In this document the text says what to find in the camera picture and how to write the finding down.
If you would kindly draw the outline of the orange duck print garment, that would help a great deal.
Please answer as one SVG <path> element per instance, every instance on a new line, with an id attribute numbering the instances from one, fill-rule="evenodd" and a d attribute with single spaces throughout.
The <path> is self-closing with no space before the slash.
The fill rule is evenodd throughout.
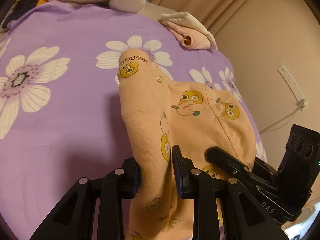
<path id="1" fill-rule="evenodd" d="M 121 54 L 118 79 L 121 116 L 140 166 L 126 238 L 186 239 L 192 235 L 194 202 L 178 195 L 172 147 L 178 145 L 196 168 L 225 180 L 227 173 L 206 161 L 205 151 L 217 146 L 252 168 L 250 120 L 230 92 L 173 81 L 139 49 Z"/>

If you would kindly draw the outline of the folded pink white clothes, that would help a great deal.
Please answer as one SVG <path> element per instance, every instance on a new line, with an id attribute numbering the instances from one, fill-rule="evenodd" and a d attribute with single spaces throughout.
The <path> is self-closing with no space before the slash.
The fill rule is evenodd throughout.
<path id="1" fill-rule="evenodd" d="M 185 49 L 217 50 L 213 34 L 190 13 L 162 14 L 159 20 Z"/>

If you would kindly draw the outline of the purple floral bed sheet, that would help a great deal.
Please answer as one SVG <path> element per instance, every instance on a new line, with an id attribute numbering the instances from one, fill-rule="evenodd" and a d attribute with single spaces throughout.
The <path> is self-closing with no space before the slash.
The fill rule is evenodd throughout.
<path id="1" fill-rule="evenodd" d="M 219 51 L 186 50 L 155 20 L 96 5 L 48 2 L 1 39 L 1 215 L 29 239 L 80 177 L 103 177 L 134 157 L 119 96 L 119 58 L 148 55 L 171 80 L 226 90 L 253 118 Z"/>

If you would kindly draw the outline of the dark navy garment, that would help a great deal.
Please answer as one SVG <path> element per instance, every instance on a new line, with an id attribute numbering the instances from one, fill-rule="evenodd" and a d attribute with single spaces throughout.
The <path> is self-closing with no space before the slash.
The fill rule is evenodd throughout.
<path id="1" fill-rule="evenodd" d="M 11 21 L 16 21 L 31 9 L 37 6 L 38 0 L 18 0 L 14 7 L 9 10 L 9 14 L 5 17 L 1 28 L 7 29 Z"/>

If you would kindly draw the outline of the white wall power strip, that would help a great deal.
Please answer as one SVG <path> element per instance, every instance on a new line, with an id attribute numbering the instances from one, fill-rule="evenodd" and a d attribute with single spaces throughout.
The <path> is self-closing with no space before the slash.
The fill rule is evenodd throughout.
<path id="1" fill-rule="evenodd" d="M 305 101 L 305 96 L 304 96 L 300 86 L 296 82 L 295 78 L 290 73 L 290 71 L 282 64 L 278 68 L 278 73 L 281 75 L 281 77 L 283 78 L 283 80 L 285 81 L 285 83 L 287 84 L 289 89 L 291 90 L 297 103 L 299 105 L 302 104 Z"/>

